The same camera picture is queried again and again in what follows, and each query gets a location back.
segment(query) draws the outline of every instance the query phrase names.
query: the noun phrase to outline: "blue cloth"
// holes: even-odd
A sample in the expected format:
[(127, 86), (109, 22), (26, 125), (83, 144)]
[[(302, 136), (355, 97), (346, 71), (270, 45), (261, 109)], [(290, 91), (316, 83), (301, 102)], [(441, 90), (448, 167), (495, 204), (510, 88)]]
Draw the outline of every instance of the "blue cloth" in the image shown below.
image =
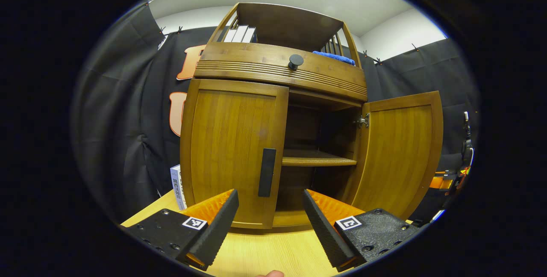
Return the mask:
[(338, 61), (342, 61), (342, 62), (345, 62), (345, 63), (349, 63), (350, 65), (355, 65), (355, 61), (353, 61), (352, 59), (349, 59), (347, 57), (344, 57), (344, 56), (332, 55), (332, 53), (322, 53), (322, 52), (316, 51), (316, 50), (314, 50), (313, 53), (316, 53), (317, 55), (329, 57), (329, 58), (332, 58), (332, 59), (336, 59)]

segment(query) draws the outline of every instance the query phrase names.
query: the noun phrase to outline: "closed cabinet door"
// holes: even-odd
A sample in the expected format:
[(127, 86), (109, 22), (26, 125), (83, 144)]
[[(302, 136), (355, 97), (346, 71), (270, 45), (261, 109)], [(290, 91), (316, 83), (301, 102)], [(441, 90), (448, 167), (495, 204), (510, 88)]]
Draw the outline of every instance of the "closed cabinet door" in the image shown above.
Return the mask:
[(443, 144), (443, 110), (438, 91), (364, 104), (360, 180), (352, 205), (382, 208), (408, 219), (428, 190)]
[(236, 188), (240, 205), (232, 226), (272, 227), (288, 94), (283, 86), (191, 80), (180, 134), (189, 206)]

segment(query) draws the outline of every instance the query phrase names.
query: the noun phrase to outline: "book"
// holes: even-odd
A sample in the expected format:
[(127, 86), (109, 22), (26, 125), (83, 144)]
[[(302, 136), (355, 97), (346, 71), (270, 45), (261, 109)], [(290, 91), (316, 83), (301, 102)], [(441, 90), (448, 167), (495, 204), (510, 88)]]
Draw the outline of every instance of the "book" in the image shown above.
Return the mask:
[(252, 39), (255, 36), (255, 33), (254, 33), (255, 30), (256, 30), (256, 27), (249, 27), (247, 29), (247, 31), (245, 32), (245, 35), (244, 35), (243, 40), (241, 42), (243, 42), (243, 43), (252, 43)]
[(230, 29), (228, 30), (228, 33), (226, 34), (226, 37), (224, 38), (224, 41), (225, 42), (231, 42), (232, 39), (234, 38), (234, 35), (236, 34), (236, 30), (235, 29)]
[(243, 40), (243, 37), (244, 37), (245, 32), (247, 31), (248, 27), (249, 26), (246, 25), (246, 24), (238, 26), (236, 34), (234, 35), (234, 38), (232, 39), (232, 42), (241, 42)]
[(174, 197), (176, 198), (176, 204), (178, 209), (186, 209), (186, 199), (184, 199), (184, 191), (182, 189), (182, 178), (180, 178), (180, 164), (171, 167), (171, 183), (173, 184)]

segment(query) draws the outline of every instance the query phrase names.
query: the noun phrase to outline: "wooden table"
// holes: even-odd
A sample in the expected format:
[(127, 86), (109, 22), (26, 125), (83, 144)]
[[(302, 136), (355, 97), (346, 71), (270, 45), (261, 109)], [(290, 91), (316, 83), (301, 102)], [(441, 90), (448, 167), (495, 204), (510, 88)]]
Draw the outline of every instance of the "wooden table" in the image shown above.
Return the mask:
[[(132, 226), (160, 209), (179, 211), (173, 191), (121, 225)], [(272, 230), (231, 228), (207, 273), (223, 277), (255, 277), (274, 269), (282, 271), (286, 277), (322, 277), (338, 273), (330, 266), (311, 226)]]

